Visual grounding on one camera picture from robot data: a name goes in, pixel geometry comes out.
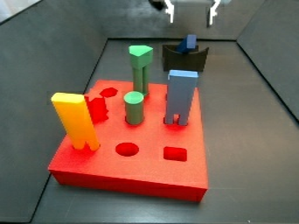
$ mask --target dark blue block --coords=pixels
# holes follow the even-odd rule
[[[189,34],[187,35],[181,43],[177,45],[175,50],[179,53],[188,53],[192,49],[195,49],[195,46],[196,46],[196,35]]]

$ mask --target gray wall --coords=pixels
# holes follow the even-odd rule
[[[106,38],[85,1],[41,1],[0,26],[0,221],[29,221],[64,130],[56,91],[82,92]]]
[[[299,1],[265,0],[237,43],[299,119]]]
[[[169,15],[150,7],[146,0],[93,0],[89,13],[109,38],[181,38],[193,33],[199,39],[236,40],[264,0],[231,0],[217,8],[215,25],[207,28],[211,0],[172,0]]]

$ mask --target square hole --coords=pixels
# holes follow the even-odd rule
[[[187,161],[187,150],[184,148],[168,147],[163,148],[163,158],[173,161]]]

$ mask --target blue block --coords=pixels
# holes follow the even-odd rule
[[[179,115],[179,125],[187,125],[197,79],[197,72],[171,70],[168,74],[165,124],[173,124],[173,115]]]
[[[177,53],[188,53],[192,49],[195,49],[195,46],[196,46],[196,35],[189,34],[187,35],[181,43],[176,46],[175,50]]]

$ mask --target green peg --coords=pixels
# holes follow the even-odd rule
[[[144,95],[136,91],[128,92],[125,101],[125,121],[137,125],[144,120]]]
[[[133,90],[148,95],[148,68],[153,61],[153,48],[146,45],[130,45],[128,52],[133,68]]]

